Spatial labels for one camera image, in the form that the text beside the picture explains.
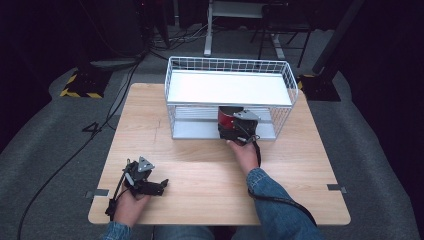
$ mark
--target wire basket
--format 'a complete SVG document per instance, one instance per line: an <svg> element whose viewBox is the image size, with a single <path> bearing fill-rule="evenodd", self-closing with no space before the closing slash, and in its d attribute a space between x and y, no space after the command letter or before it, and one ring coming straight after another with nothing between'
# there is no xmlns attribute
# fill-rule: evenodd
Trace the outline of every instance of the wire basket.
<svg viewBox="0 0 424 240"><path fill-rule="evenodd" d="M260 117L256 133L275 140L298 97L286 61L171 57L165 98L174 139L219 139L219 106Z"/></svg>

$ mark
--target person's left hand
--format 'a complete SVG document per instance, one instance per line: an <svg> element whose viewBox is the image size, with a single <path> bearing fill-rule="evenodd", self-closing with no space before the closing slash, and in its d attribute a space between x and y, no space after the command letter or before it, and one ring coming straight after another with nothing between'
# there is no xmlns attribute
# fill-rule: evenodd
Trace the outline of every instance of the person's left hand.
<svg viewBox="0 0 424 240"><path fill-rule="evenodd" d="M151 196L137 195L134 197L129 190L122 184L121 191L125 191L118 199L115 216L113 221L119 222L132 228L138 221L147 202Z"/></svg>

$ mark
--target hand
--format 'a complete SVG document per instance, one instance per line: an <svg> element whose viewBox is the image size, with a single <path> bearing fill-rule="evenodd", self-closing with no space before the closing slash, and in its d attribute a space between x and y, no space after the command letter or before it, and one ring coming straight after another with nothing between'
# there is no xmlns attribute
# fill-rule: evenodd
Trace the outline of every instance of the hand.
<svg viewBox="0 0 424 240"><path fill-rule="evenodd" d="M151 196L137 195L134 197L124 184L122 184L121 192L123 193L118 199L113 221L132 228L140 218L141 212Z"/></svg>
<svg viewBox="0 0 424 240"><path fill-rule="evenodd" d="M233 150L236 155L236 160L239 163L244 175L247 176L249 172L259 167L258 158L256 156L256 149L253 143L248 143L244 146L239 146L237 143L227 140L227 145Z"/></svg>

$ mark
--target wooden table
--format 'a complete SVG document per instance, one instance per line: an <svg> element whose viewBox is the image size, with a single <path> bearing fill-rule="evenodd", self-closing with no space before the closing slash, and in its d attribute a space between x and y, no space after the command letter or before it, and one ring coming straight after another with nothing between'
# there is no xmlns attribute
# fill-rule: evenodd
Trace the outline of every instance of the wooden table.
<svg viewBox="0 0 424 240"><path fill-rule="evenodd" d="M350 215L339 190L311 112L302 92L276 141L259 141L262 168L304 205L319 225L345 225ZM225 140L173 140L164 85L131 86L113 139L89 220L105 215L127 159L145 157L156 168L151 182L169 179L163 196L153 197L140 224L259 224L245 178Z"/></svg>

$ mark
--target gray floor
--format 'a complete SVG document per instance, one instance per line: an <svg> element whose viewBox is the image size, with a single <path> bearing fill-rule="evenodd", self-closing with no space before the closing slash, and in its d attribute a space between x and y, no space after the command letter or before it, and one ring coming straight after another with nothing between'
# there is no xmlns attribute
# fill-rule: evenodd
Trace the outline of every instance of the gray floor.
<svg viewBox="0 0 424 240"><path fill-rule="evenodd" d="M249 43L252 31L239 29L214 35L212 57L255 59L259 39ZM311 69L331 31L315 31L301 68ZM186 43L169 56L202 57L204 38ZM296 66L298 51L285 51ZM263 59L275 60L272 49ZM167 62L149 55L132 82L162 83ZM0 239L15 239L19 221L34 194L89 138L81 130L93 122L103 123L114 104L128 70L115 72L103 99L59 97L72 74L64 73L50 86L53 100L37 113L0 155ZM349 86L338 74L334 84L341 102L309 102L352 221L347 226L321 226L327 239L419 239L409 198L387 163L376 136L351 102ZM116 126L119 113L110 125ZM59 174L31 206L23 224L22 239L97 239L104 225L88 219L91 201L87 191L96 189L114 131L105 127ZM137 226L134 239L150 239L151 226Z"/></svg>

